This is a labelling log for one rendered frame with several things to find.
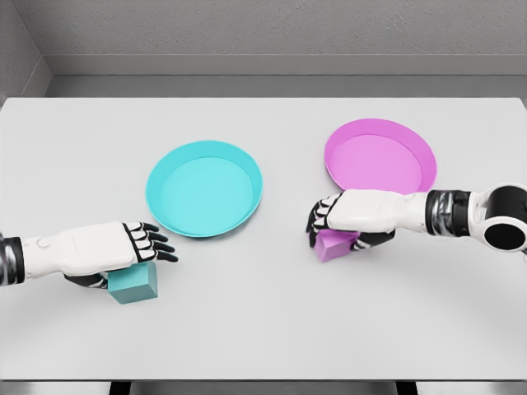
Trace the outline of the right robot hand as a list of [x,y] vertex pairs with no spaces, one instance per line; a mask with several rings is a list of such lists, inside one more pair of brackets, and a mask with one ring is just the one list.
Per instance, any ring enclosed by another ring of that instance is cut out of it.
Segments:
[[361,251],[395,237],[394,209],[402,196],[379,190],[348,189],[318,201],[310,211],[305,232],[310,247],[322,230],[357,233],[350,249]]

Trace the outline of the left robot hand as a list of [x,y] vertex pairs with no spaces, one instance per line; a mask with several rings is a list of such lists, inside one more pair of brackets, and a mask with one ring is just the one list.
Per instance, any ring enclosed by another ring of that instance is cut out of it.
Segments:
[[145,222],[118,221],[60,234],[60,272],[70,282],[105,289],[106,274],[154,260],[176,263],[175,248],[160,229]]

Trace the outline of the pink block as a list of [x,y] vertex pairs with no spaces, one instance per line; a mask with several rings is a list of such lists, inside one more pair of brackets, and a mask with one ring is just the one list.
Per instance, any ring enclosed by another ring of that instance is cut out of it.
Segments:
[[359,232],[321,230],[316,237],[316,255],[323,263],[348,255],[359,235]]

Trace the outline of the cyan block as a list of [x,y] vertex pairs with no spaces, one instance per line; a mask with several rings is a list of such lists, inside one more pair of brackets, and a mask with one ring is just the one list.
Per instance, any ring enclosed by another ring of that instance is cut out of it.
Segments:
[[107,273],[108,292],[120,304],[158,296],[156,264],[152,261]]

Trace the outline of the pink plate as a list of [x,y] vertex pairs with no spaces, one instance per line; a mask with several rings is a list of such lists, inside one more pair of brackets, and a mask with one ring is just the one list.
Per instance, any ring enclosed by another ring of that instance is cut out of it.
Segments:
[[362,118],[336,129],[325,144],[324,163],[343,190],[427,192],[437,175],[427,142],[412,129],[381,118]]

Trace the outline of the cyan plate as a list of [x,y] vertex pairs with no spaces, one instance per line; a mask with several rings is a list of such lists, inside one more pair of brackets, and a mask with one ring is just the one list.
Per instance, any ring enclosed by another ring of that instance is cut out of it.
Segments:
[[157,162],[147,179],[146,201],[167,230],[209,238],[247,221],[263,188],[261,170],[246,151],[227,142],[197,141]]

